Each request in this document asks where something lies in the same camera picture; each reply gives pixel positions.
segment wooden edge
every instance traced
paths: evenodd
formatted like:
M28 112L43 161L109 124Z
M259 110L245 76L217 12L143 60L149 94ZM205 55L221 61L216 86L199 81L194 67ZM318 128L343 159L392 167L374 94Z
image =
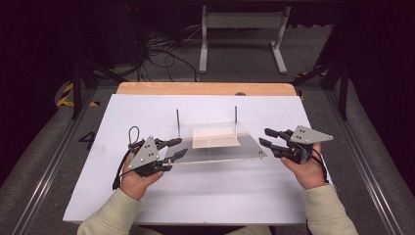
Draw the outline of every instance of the wooden edge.
M123 82L116 94L297 96L290 83Z

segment gray carpet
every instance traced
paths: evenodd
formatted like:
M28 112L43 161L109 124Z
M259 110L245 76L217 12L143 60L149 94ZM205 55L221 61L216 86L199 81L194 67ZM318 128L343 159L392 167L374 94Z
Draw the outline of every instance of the gray carpet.
M275 35L270 30L259 30L245 36L233 30L221 30L209 34L207 73L198 74L201 81L223 82L289 82L300 72L312 69L331 28L288 28L281 46L288 74L279 74L268 42ZM200 43L192 42L174 51L174 54L189 62L196 70L199 67ZM165 55L153 57L155 63L163 64ZM147 72L143 77L152 81L169 81L166 69L146 62ZM169 69L174 81L192 81L193 71L175 60ZM137 73L127 77L137 80ZM313 78L308 83L318 83ZM78 140L90 131L97 132L111 94L116 85L103 79L93 101L100 107L89 107L80 120L59 171L50 186L44 201L28 226L27 234L75 234L77 225L62 222L77 177L88 156L87 143ZM304 108L311 126L334 135L335 141L323 145L327 167L333 182L339 188L339 197L347 214L360 234L388 234L375 207L364 180L356 167L349 143L330 108L325 93L318 88L302 87ZM72 114L71 107L59 107L59 111L36 136L26 149L15 169L0 189L0 234L12 234L24 208L35 190L38 180L59 147ZM382 141L361 108L352 89L347 100L348 124L353 130L366 161L385 193L403 234L415 231L415 200L396 171ZM304 225L277 226L277 234L306 234Z

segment clear acrylic sheet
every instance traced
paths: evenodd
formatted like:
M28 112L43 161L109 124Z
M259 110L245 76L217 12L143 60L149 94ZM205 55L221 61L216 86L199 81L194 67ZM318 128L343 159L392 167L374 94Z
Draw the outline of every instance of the clear acrylic sheet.
M198 164L254 160L266 157L262 149L241 123L219 122L181 124L172 138L182 142L167 149L166 157L183 149L186 155L174 162L177 164Z

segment hand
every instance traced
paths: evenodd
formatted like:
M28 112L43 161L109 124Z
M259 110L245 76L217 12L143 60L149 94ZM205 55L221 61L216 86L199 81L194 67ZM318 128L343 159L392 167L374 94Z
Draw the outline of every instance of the hand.
M139 201L141 198L143 198L147 188L162 177L163 172L160 171L154 173L149 177L141 177L134 171L128 172L128 166L130 163L131 155L128 156L128 158L125 160L124 167L122 168L122 173L125 173L125 175L123 175L121 179L121 190L130 198Z
M313 148L321 154L321 144L315 143ZM312 155L317 159L320 157L313 151ZM323 176L323 168L314 159L309 159L305 164L296 164L287 158L281 158L281 162L294 173L297 181L304 189L316 188L326 185Z

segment beige sleeve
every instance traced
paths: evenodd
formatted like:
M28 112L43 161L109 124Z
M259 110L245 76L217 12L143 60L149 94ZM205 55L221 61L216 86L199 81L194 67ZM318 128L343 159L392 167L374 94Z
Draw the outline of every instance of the beige sleeve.
M305 190L304 201L312 234L357 234L332 185Z
M128 234L140 206L140 201L117 189L99 210L81 223L77 234Z

